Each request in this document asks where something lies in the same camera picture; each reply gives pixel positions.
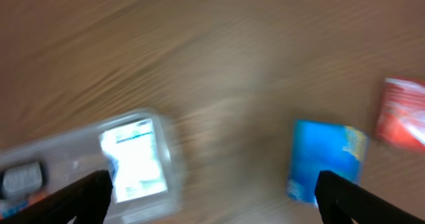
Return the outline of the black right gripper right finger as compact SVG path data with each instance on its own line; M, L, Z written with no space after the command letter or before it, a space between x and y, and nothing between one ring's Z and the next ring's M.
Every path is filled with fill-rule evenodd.
M315 196L324 224L422 224L422 220L332 171L319 173Z

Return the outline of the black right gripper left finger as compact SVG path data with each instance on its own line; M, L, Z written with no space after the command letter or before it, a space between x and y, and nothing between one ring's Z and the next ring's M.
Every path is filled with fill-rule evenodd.
M101 224L111 203L110 174L99 170L60 189L1 224Z

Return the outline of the white Hansaplast plaster box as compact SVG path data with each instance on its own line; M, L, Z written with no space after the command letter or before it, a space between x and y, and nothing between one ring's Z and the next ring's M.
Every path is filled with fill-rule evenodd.
M150 118L105 131L100 146L112 166L118 203L168 191Z

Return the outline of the black bottle white cap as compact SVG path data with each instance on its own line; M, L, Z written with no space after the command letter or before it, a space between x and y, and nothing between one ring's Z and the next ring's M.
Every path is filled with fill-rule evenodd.
M1 199L21 198L46 185L42 162L28 162L1 170Z

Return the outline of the orange Redoxon tube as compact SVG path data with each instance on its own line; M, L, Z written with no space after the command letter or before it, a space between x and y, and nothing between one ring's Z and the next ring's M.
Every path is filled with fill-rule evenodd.
M46 191L39 191L18 199L1 200L1 219L17 214L47 196L48 193Z

